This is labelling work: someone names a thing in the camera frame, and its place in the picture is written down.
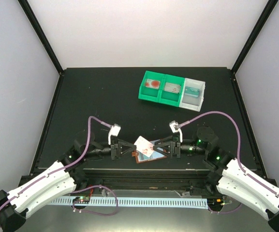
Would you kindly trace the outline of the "pink white numbered card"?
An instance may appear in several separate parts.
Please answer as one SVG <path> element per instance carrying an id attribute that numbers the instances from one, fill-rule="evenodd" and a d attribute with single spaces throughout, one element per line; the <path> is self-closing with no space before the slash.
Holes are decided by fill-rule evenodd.
<path id="1" fill-rule="evenodd" d="M 139 161 L 146 161 L 151 159 L 153 155 L 153 144 L 146 140 L 144 137 L 139 136 L 135 141 L 134 145 L 136 146 L 136 151 L 138 153 Z"/>

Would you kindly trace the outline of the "brown leather card holder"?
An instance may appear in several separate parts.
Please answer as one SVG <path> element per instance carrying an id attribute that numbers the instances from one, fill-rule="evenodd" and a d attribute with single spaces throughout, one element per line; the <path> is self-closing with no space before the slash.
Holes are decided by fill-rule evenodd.
<path id="1" fill-rule="evenodd" d="M 161 160 L 161 159 L 165 159 L 166 158 L 165 156 L 163 156 L 162 154 L 160 154 L 160 153 L 158 153 L 156 151 L 153 152 L 153 155 L 152 155 L 151 159 L 148 159 L 146 161 L 139 161 L 137 156 L 138 156 L 138 153 L 137 153 L 136 150 L 134 152 L 132 152 L 132 157 L 135 158 L 135 161 L 136 161 L 137 164 L 145 163 L 145 162 L 150 162 L 150 161 L 155 161 L 155 160 Z"/>

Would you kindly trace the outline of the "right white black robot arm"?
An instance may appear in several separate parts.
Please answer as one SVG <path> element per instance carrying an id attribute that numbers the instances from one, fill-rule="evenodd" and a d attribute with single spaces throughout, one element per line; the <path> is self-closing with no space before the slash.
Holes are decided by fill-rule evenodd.
<path id="1" fill-rule="evenodd" d="M 204 183 L 208 195 L 222 194 L 251 208 L 279 232 L 279 188 L 238 163 L 231 153 L 218 146 L 218 137 L 209 127 L 197 129 L 192 139 L 182 131 L 155 142 L 153 149 L 167 157 L 200 155 L 210 170 Z"/>

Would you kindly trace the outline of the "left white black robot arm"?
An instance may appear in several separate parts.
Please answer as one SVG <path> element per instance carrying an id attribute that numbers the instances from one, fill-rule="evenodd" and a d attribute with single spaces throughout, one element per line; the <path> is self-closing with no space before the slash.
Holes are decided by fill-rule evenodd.
<path id="1" fill-rule="evenodd" d="M 27 183 L 9 192 L 0 190 L 0 229 L 15 232 L 52 200 L 92 189 L 93 182 L 83 171 L 88 159 L 110 156 L 115 160 L 135 150 L 134 144 L 117 137 L 112 137 L 109 145 L 97 142 L 86 145 L 76 140 L 59 160 Z"/>

